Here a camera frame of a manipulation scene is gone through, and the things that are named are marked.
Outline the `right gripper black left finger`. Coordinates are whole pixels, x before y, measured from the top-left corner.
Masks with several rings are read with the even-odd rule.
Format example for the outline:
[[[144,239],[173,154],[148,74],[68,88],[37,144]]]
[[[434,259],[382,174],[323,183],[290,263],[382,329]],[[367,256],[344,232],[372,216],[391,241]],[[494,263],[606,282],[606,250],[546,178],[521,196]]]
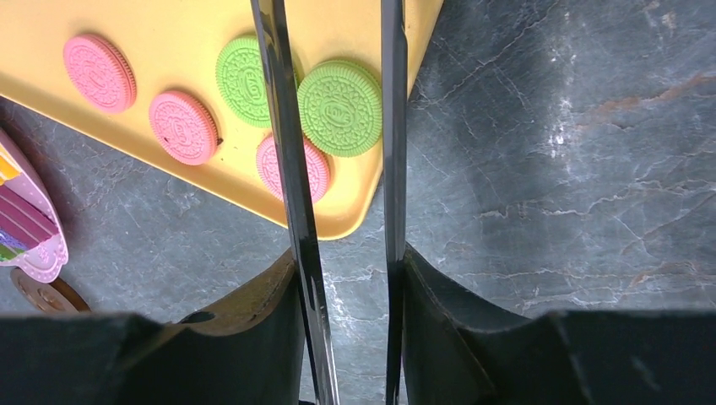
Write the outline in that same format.
[[[305,340],[290,251],[182,319],[201,404],[295,404]]]

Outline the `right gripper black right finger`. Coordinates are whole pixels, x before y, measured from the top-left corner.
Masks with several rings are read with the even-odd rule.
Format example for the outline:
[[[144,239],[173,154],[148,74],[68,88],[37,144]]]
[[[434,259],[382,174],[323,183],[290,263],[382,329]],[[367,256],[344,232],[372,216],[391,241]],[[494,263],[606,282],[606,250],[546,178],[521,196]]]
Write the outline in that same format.
[[[525,317],[405,252],[404,371],[411,404],[549,404],[544,366],[526,356],[550,314]]]

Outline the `metal serving tongs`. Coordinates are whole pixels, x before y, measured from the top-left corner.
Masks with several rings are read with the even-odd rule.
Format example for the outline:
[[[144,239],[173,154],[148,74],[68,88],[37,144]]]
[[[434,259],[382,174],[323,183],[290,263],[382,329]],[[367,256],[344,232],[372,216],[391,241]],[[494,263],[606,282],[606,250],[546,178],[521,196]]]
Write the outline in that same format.
[[[253,1],[291,250],[301,280],[301,309],[318,404],[339,403],[323,272],[303,148],[285,4]],[[381,3],[384,230],[388,276],[386,402],[399,403],[406,243],[407,39],[404,4]]]

